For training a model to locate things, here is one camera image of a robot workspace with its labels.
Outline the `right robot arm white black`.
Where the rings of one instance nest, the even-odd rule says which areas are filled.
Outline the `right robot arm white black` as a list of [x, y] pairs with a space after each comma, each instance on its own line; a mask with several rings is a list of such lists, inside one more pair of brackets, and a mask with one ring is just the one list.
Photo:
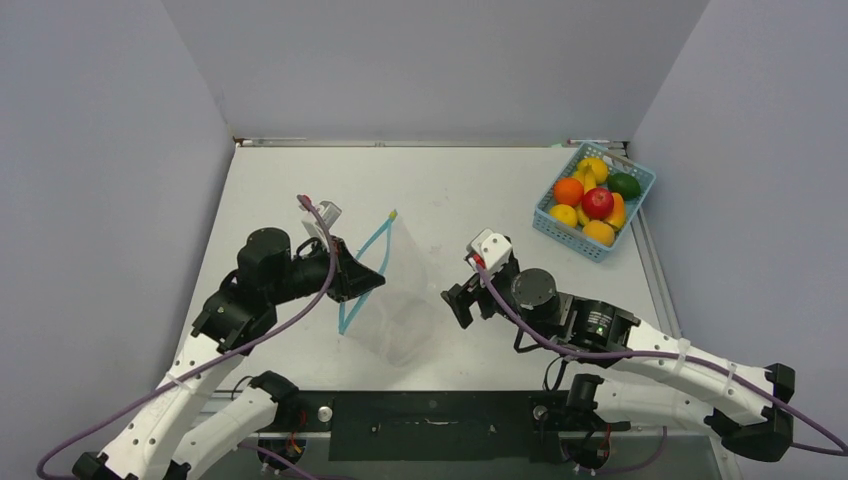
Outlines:
[[469, 326], [478, 308], [483, 318], [510, 320], [534, 348], [589, 366], [573, 375], [562, 407], [542, 409], [542, 421], [587, 432], [635, 423], [675, 426], [766, 463], [789, 450], [790, 367], [741, 365], [613, 304], [562, 292], [548, 271], [522, 269], [510, 240], [490, 230], [468, 245], [465, 260], [472, 276], [441, 294], [460, 326]]

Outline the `clear zip top bag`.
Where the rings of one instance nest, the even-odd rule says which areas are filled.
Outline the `clear zip top bag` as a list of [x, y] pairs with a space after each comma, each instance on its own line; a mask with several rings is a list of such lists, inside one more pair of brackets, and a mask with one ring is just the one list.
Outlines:
[[354, 258], [385, 284], [339, 305], [338, 333], [393, 367], [413, 363], [435, 332], [435, 290], [405, 217], [391, 211]]

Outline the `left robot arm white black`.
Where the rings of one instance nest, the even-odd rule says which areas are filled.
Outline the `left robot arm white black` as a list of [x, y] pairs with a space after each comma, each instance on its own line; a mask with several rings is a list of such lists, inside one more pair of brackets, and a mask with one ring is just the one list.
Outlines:
[[82, 454], [76, 479], [196, 479], [261, 428], [296, 421], [297, 387], [266, 371], [229, 406], [193, 424], [220, 383], [275, 330], [277, 306], [304, 297], [339, 304], [385, 284], [350, 253], [343, 239], [319, 232], [297, 249], [278, 228], [251, 233], [237, 267], [204, 303], [182, 350], [133, 419], [98, 452]]

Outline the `red apple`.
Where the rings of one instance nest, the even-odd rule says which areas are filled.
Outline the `red apple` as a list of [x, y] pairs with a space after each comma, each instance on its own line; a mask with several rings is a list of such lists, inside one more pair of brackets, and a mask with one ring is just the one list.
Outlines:
[[581, 200], [581, 208], [592, 220], [604, 220], [614, 210], [615, 200], [612, 193], [603, 187], [586, 191]]

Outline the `blue plastic basket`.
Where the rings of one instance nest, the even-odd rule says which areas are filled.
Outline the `blue plastic basket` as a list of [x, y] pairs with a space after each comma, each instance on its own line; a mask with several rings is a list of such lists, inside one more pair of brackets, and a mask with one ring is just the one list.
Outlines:
[[[548, 210], [557, 204], [553, 199], [552, 193], [554, 184], [561, 178], [572, 177], [575, 173], [578, 162], [586, 157], [601, 158], [609, 167], [609, 175], [617, 172], [627, 173], [635, 177], [642, 187], [642, 195], [638, 199], [631, 201], [624, 200], [627, 210], [627, 220], [621, 230], [616, 232], [616, 240], [611, 247], [605, 247], [586, 237], [582, 233], [583, 226], [579, 225], [577, 228], [570, 228], [558, 222], [548, 214]], [[536, 203], [533, 227], [545, 235], [555, 239], [557, 242], [575, 250], [581, 255], [595, 262], [600, 262], [617, 247], [619, 237], [623, 230], [629, 227], [633, 219], [636, 217], [636, 214], [653, 187], [655, 181], [655, 172], [641, 164], [617, 155], [610, 149], [598, 144], [580, 144]], [[604, 184], [597, 184], [596, 187], [603, 187], [608, 190], [606, 182]]]

